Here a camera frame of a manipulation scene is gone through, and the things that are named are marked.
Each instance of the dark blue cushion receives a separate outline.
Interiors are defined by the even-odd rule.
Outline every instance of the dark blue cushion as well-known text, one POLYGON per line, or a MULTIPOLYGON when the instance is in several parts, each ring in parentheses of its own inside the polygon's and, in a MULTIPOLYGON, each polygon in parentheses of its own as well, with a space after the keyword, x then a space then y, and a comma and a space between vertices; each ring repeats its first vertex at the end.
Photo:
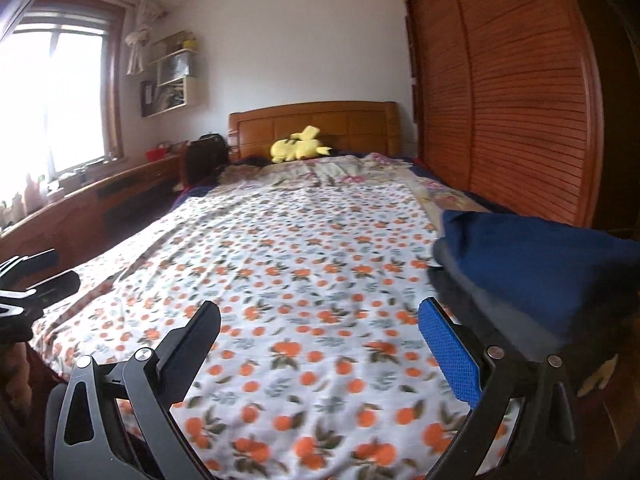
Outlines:
POLYGON ((638 304, 638 242, 509 214, 445 211, 442 218, 460 270, 557 336, 574 330, 576 319, 593 328, 594 319, 621 319, 638 304))

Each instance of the floral bed sheet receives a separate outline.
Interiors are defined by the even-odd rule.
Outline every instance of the floral bed sheet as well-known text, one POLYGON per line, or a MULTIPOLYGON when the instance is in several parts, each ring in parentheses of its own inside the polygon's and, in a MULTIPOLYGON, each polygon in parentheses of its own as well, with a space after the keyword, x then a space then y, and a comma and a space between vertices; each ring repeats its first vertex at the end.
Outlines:
POLYGON ((476 206, 408 166, 373 154, 230 167, 206 197, 78 267, 81 290, 46 311, 32 346, 68 375, 82 354, 155 347, 211 300, 220 336, 171 412, 215 476, 422 478, 468 412, 417 329, 434 295, 424 206, 476 206))

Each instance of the wooden dresser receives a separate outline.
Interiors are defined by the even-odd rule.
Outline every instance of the wooden dresser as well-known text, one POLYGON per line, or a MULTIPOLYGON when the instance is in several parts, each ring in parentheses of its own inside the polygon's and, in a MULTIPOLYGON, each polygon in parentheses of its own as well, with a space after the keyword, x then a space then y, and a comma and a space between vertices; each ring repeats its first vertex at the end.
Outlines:
POLYGON ((0 235, 0 262, 55 249, 60 262, 33 283, 85 263, 168 211, 178 157, 123 171, 73 192, 0 235))

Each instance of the yellow plush toy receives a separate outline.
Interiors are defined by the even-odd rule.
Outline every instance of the yellow plush toy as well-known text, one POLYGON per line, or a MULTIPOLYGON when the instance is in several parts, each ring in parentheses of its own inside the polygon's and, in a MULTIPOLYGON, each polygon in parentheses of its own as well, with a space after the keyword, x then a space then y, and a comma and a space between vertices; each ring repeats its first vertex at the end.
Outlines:
POLYGON ((278 140, 271 147, 271 160, 279 162, 291 162, 302 158, 314 158, 318 155, 329 155, 331 148, 321 146, 316 135, 320 133, 318 128, 307 126, 300 134, 292 134, 289 139, 278 140))

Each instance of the white wall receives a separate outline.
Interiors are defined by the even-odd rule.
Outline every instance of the white wall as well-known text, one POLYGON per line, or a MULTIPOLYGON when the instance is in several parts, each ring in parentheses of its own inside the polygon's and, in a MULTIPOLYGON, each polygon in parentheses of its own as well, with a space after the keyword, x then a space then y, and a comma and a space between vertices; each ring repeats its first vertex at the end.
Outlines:
POLYGON ((396 101, 415 151, 403 0, 191 0, 154 31, 194 32, 203 104, 158 117, 162 140, 226 133, 228 115, 325 100, 396 101))

